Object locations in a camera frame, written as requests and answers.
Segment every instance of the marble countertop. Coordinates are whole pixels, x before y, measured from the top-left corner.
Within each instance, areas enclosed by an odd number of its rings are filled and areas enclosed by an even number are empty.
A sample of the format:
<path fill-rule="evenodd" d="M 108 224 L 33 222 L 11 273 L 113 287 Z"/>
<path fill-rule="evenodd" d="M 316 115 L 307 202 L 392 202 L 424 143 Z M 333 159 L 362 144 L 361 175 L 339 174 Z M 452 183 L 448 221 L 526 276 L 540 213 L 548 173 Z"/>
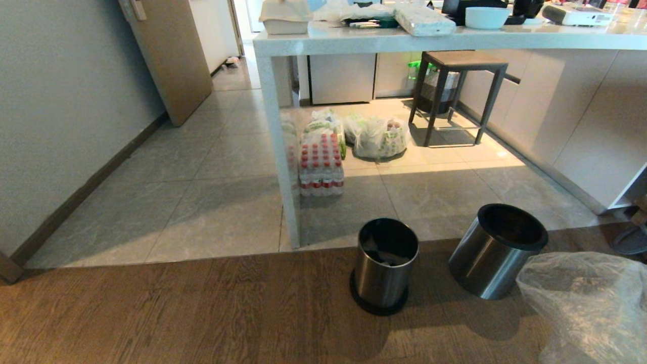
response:
<path fill-rule="evenodd" d="M 633 49 L 647 50 L 647 23 L 608 27 L 569 27 L 552 23 L 506 25 L 499 30 L 458 27 L 448 36 L 414 37 L 401 28 L 355 29 L 313 21 L 307 34 L 268 35 L 254 39 L 256 56 L 450 51 L 458 49 Z"/>

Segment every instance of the food container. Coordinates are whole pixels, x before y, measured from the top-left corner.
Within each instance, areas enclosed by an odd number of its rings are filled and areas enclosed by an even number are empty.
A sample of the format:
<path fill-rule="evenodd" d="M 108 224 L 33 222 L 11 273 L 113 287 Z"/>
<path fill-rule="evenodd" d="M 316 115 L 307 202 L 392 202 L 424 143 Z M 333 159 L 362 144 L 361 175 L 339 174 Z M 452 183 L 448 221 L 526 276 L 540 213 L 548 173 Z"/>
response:
<path fill-rule="evenodd" d="M 313 13 L 305 0 L 265 0 L 261 17 L 267 34 L 304 34 Z"/>
<path fill-rule="evenodd" d="M 474 6 L 465 8 L 465 25 L 474 29 L 499 29 L 504 24 L 510 10 L 507 8 L 488 8 Z"/>

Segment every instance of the black trash can rim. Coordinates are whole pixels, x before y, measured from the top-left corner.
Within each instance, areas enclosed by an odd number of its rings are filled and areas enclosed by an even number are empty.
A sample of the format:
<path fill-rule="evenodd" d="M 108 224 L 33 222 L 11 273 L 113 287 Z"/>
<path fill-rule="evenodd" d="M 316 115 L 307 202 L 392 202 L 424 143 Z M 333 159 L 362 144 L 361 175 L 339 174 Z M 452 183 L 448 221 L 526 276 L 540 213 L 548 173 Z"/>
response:
<path fill-rule="evenodd" d="M 364 250 L 364 248 L 362 247 L 362 232 L 364 231 L 364 229 L 367 229 L 368 227 L 370 227 L 370 226 L 372 226 L 372 225 L 374 225 L 374 224 L 376 224 L 378 222 L 395 223 L 396 225 L 400 225 L 400 227 L 406 228 L 408 230 L 408 232 L 412 235 L 412 237 L 413 237 L 413 239 L 415 241 L 415 254 L 411 258 L 409 258 L 407 263 L 403 263 L 403 264 L 400 264 L 398 266 L 391 266 L 389 264 L 385 264 L 385 263 L 376 261 L 375 259 L 371 258 L 371 256 L 366 253 L 366 250 Z M 420 253 L 420 241 L 418 240 L 418 236 L 415 234 L 413 229 L 411 229 L 409 227 L 409 225 L 403 223 L 402 221 L 397 220 L 397 219 L 392 219 L 392 218 L 377 218 L 377 219 L 373 219 L 373 220 L 365 223 L 364 226 L 362 226 L 362 228 L 360 229 L 359 233 L 357 233 L 357 242 L 359 244 L 360 250 L 362 251 L 362 254 L 364 254 L 367 258 L 369 258 L 370 261 L 372 261 L 372 262 L 374 262 L 376 264 L 380 264 L 381 266 L 389 267 L 389 268 L 398 268 L 398 267 L 407 266 L 408 264 L 411 264 L 418 257 L 418 254 Z"/>
<path fill-rule="evenodd" d="M 523 219 L 527 220 L 527 222 L 534 228 L 534 231 L 529 232 L 529 234 L 536 236 L 536 238 L 533 238 L 534 241 L 529 244 L 522 244 L 510 240 L 506 236 L 503 236 L 500 231 L 498 231 L 496 224 L 492 222 L 487 216 L 489 212 L 492 212 L 496 209 L 518 214 Z M 482 206 L 479 209 L 477 218 L 483 230 L 485 230 L 490 236 L 495 238 L 500 243 L 505 244 L 509 247 L 524 251 L 539 251 L 548 243 L 548 232 L 546 231 L 546 228 L 543 226 L 543 224 L 533 215 L 524 210 L 521 210 L 518 207 L 506 205 L 504 203 L 490 203 L 488 205 Z"/>

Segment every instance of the white table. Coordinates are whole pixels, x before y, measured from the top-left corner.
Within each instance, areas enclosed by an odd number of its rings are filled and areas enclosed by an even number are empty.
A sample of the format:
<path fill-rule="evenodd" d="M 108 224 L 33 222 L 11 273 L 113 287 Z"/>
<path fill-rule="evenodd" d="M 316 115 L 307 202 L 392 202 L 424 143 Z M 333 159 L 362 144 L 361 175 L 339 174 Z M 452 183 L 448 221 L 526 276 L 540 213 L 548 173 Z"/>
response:
<path fill-rule="evenodd" d="M 313 54 L 443 51 L 459 49 L 619 49 L 647 50 L 647 25 L 612 23 L 608 27 L 565 27 L 553 24 L 507 25 L 501 30 L 458 27 L 449 36 L 413 37 L 402 29 L 354 29 L 312 22 L 308 34 L 271 36 L 254 40 L 265 111 L 276 154 L 283 210 L 293 248 L 300 246 L 298 151 L 293 120 L 281 120 L 275 70 L 276 58 Z"/>

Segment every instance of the gray wall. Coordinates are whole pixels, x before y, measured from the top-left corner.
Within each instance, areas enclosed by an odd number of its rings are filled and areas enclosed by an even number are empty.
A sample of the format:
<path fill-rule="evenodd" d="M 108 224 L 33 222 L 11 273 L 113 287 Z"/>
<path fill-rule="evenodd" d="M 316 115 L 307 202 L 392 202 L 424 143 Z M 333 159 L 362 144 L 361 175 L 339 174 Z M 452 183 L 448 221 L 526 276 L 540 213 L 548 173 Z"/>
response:
<path fill-rule="evenodd" d="M 0 251 L 164 106 L 117 0 L 0 3 Z"/>

